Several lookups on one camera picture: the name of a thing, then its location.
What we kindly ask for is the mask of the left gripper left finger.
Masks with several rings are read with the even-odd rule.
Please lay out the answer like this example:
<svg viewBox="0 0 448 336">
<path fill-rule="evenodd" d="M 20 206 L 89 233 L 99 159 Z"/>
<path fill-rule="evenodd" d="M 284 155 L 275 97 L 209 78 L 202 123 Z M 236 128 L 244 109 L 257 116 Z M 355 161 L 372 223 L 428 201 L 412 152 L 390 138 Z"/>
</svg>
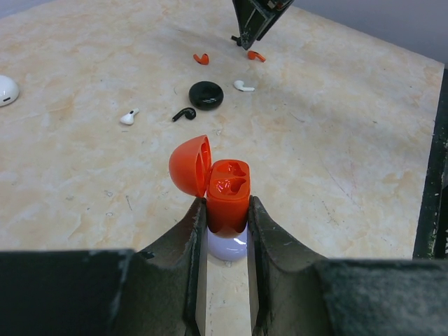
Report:
<svg viewBox="0 0 448 336">
<path fill-rule="evenodd" d="M 132 249 L 4 251 L 2 335 L 203 335 L 205 202 Z"/>
</svg>

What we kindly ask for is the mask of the orange earbud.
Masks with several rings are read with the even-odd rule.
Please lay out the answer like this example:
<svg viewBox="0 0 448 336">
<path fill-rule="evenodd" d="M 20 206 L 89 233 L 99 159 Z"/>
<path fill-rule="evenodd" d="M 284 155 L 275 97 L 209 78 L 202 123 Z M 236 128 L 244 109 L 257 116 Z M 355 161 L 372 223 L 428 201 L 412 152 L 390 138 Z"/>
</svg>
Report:
<svg viewBox="0 0 448 336">
<path fill-rule="evenodd" d="M 204 54 L 201 55 L 201 56 L 199 56 L 198 54 L 194 54 L 194 55 L 193 55 L 193 59 L 194 59 L 198 64 L 201 64 L 201 65 L 204 65 L 204 66 L 208 65 L 209 62 L 210 62 L 210 60 L 209 60 L 209 56 L 208 56 L 206 53 L 204 53 Z"/>
<path fill-rule="evenodd" d="M 258 60 L 260 62 L 266 62 L 266 59 L 263 55 L 261 55 L 259 52 L 253 51 L 253 50 L 249 50 L 247 52 L 247 57 L 250 60 Z"/>
</svg>

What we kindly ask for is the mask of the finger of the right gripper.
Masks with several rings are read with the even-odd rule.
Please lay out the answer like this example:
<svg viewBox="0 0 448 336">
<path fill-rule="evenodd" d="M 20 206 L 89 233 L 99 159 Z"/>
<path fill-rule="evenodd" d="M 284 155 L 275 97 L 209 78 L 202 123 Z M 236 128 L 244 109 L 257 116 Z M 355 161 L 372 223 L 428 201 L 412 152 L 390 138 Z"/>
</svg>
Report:
<svg viewBox="0 0 448 336">
<path fill-rule="evenodd" d="M 260 41 L 292 5 L 293 0 L 233 0 L 239 36 L 231 39 L 243 49 Z"/>
</svg>

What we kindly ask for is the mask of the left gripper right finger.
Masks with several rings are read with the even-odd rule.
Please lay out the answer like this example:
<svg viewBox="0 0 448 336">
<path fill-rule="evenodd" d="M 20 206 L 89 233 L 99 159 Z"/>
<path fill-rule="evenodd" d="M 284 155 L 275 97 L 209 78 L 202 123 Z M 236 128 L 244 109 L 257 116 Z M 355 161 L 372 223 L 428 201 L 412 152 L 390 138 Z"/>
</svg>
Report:
<svg viewBox="0 0 448 336">
<path fill-rule="evenodd" d="M 447 262 L 326 258 L 248 210 L 253 335 L 446 335 Z"/>
</svg>

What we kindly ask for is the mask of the orange charging case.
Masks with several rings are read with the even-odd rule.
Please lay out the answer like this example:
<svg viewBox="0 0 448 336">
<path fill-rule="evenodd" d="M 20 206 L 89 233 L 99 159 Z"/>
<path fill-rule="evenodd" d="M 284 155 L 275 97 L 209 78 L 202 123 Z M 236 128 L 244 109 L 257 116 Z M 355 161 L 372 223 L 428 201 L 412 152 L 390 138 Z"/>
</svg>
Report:
<svg viewBox="0 0 448 336">
<path fill-rule="evenodd" d="M 206 199 L 209 230 L 233 238 L 245 227 L 251 195 L 249 165 L 241 160 L 212 161 L 209 139 L 197 136 L 178 146 L 169 159 L 174 185 L 185 194 Z"/>
</svg>

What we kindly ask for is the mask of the white charging case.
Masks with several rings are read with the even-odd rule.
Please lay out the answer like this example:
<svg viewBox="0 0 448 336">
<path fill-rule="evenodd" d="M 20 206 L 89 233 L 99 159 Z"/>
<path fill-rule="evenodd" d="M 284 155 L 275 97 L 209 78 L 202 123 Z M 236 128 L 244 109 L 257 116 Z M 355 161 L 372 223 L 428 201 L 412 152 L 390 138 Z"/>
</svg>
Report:
<svg viewBox="0 0 448 336">
<path fill-rule="evenodd" d="M 19 94 L 19 86 L 13 79 L 0 75 L 0 107 L 13 103 Z"/>
</svg>

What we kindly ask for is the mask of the purple charging case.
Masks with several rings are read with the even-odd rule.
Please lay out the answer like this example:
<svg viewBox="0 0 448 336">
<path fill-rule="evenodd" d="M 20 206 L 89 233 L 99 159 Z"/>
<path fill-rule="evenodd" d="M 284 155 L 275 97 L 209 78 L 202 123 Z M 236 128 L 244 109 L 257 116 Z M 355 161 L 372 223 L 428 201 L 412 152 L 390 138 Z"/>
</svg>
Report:
<svg viewBox="0 0 448 336">
<path fill-rule="evenodd" d="M 243 231 L 232 237 L 221 237 L 207 228 L 208 252 L 213 257 L 229 262 L 236 262 L 247 256 L 248 225 Z"/>
</svg>

